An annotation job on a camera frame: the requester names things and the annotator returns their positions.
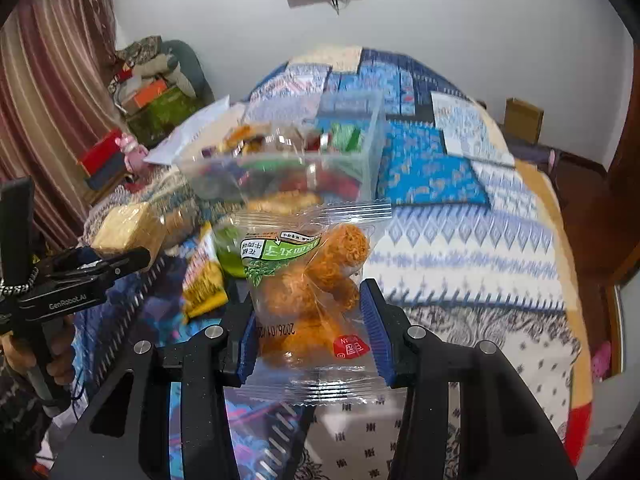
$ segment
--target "person's hand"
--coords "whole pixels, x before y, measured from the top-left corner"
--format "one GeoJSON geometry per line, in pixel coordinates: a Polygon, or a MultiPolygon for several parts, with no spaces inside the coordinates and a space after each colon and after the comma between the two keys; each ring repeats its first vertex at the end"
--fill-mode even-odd
{"type": "MultiPolygon", "coordinates": [[[[47,365],[47,372],[56,384],[70,384],[74,380],[76,371],[72,363],[76,351],[71,343],[75,333],[72,316],[66,316],[63,329],[51,341],[50,350],[54,360],[47,365]]],[[[20,375],[26,375],[27,370],[36,365],[36,357],[24,340],[7,333],[0,338],[0,342],[7,364],[20,375]]]]}

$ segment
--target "yellow snack package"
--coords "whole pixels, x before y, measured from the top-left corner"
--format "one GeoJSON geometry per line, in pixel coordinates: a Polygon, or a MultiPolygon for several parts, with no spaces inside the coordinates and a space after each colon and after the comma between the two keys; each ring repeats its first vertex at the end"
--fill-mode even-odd
{"type": "Polygon", "coordinates": [[[184,322],[206,314],[228,301],[222,268],[216,256],[211,224],[200,231],[200,243],[193,253],[182,282],[184,322]]]}

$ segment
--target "pink slipper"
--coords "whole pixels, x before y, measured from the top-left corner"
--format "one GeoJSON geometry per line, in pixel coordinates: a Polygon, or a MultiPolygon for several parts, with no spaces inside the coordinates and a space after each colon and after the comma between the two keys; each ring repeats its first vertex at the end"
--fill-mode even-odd
{"type": "Polygon", "coordinates": [[[605,341],[591,358],[591,381],[594,383],[604,378],[611,367],[611,343],[605,341]]]}

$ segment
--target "red box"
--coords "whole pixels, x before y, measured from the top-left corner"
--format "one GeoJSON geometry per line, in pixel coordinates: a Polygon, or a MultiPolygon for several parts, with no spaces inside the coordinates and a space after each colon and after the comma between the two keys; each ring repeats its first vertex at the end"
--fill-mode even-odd
{"type": "Polygon", "coordinates": [[[80,164],[86,171],[87,175],[93,176],[104,164],[120,151],[120,147],[116,144],[116,139],[122,136],[122,130],[116,128],[111,130],[105,137],[86,152],[79,160],[80,164]]]}

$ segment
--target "patterned blanket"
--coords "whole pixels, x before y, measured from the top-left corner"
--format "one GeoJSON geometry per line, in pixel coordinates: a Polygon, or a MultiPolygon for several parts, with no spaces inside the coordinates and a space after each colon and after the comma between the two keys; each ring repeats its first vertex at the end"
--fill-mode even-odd
{"type": "MultiPolygon", "coordinates": [[[[410,57],[369,49],[350,49],[340,56],[335,51],[316,54],[304,58],[304,65],[313,67],[313,76],[305,75],[304,67],[293,70],[285,65],[265,79],[262,90],[257,89],[250,99],[255,110],[267,109],[260,108],[265,99],[276,98],[280,91],[300,89],[313,96],[323,91],[383,89],[390,126],[378,191],[381,196],[393,196],[399,206],[364,274],[378,279],[385,295],[404,307],[411,322],[442,339],[465,345],[494,341],[564,438],[572,364],[580,351],[565,313],[573,305],[564,304],[556,261],[558,241],[540,219],[536,196],[511,168],[513,158],[492,142],[490,131],[495,125],[488,124],[486,114],[455,86],[410,57]],[[345,68],[351,71],[341,72],[345,68]],[[277,82],[270,83],[279,75],[277,82]],[[297,78],[303,78],[303,84],[297,78]],[[434,133],[434,128],[442,134],[434,133]],[[418,171],[420,186],[412,181],[415,173],[408,168],[418,171]]],[[[315,102],[311,99],[307,104],[311,111],[315,102]]],[[[176,269],[174,285],[178,275],[176,269]]],[[[171,286],[170,281],[163,279],[162,284],[171,286]]],[[[181,328],[172,311],[177,299],[171,296],[158,292],[145,303],[136,327],[141,332],[132,341],[144,335],[169,343],[193,333],[196,325],[186,332],[181,328]]],[[[450,385],[449,393],[445,477],[454,478],[460,430],[456,384],[450,385]]],[[[172,428],[178,428],[177,394],[174,390],[172,428]]],[[[405,392],[399,390],[374,403],[316,407],[296,478],[385,477],[404,398],[405,392]]],[[[271,442],[273,427],[283,431],[283,418],[290,425],[287,429],[295,428],[302,412],[277,403],[229,400],[227,412],[242,477],[281,476],[284,465],[278,446],[283,439],[271,442]],[[255,424],[236,425],[235,413],[255,424]],[[280,426],[272,424],[274,420],[280,426]]],[[[180,478],[178,443],[179,436],[172,430],[176,478],[180,478]]]]}

